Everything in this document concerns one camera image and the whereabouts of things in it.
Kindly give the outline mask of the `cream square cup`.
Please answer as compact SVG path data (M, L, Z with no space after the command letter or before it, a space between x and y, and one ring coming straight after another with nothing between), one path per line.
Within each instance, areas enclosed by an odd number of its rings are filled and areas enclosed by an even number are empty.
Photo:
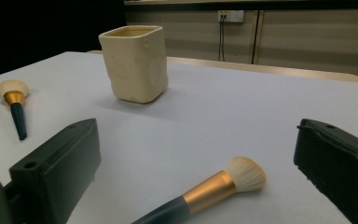
M98 38L112 92L118 99L147 104L167 89L167 56L161 26L123 26Z

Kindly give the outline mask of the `flat-head makeup brush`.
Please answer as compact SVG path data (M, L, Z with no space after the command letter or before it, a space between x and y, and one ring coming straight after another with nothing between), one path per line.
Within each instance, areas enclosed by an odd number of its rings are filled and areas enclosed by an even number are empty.
M234 157L222 171L131 224L181 224L236 193L261 190L266 183L266 174L260 165L247 157Z

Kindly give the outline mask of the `round-head makeup brush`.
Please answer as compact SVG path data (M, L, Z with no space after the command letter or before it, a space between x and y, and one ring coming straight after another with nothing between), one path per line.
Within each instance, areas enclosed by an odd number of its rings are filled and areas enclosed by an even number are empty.
M27 137L23 107L28 94L29 88L27 84L21 80L11 79L0 83L0 98L5 101L10 108L10 113L21 141Z

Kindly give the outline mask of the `white table sheet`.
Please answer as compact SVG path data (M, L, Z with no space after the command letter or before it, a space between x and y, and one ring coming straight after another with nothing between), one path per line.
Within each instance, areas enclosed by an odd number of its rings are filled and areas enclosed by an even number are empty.
M187 224L349 224L293 162L298 126L316 119L358 137L358 83L170 63L169 86L147 105L118 100L103 57L65 52L8 73L30 89L20 140L0 101L0 182L62 128L97 120L102 162L68 224L130 224L236 156L268 183Z

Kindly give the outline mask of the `wooden table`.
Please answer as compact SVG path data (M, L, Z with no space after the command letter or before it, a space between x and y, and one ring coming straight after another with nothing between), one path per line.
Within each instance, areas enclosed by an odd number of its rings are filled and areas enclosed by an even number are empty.
M131 81L144 84L167 84L168 66L173 64L185 64L215 70L245 71L290 77L358 82L358 76L356 75L336 72L166 57L159 53L152 53L151 57L144 53L140 57L135 54L126 53L123 58L118 54L112 52L105 53L102 50L91 50L90 53L101 54L103 56L107 74L113 85L124 84L125 82L130 83Z

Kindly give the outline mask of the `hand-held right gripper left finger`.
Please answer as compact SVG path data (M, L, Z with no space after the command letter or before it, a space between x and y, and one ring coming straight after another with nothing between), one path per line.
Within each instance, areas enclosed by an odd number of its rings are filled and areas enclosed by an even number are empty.
M97 120L65 127L9 169L15 220L66 224L100 164Z

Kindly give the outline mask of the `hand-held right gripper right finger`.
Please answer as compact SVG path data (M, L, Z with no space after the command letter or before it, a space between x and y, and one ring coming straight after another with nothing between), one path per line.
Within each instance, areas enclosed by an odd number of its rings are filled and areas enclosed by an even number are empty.
M302 119L294 164L351 224L358 224L358 137L328 123Z

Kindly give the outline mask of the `white wall socket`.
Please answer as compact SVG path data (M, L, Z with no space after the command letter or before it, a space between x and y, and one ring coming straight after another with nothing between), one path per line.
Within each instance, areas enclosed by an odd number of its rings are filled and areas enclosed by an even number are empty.
M218 10L217 20L219 22L243 22L244 11L243 10Z

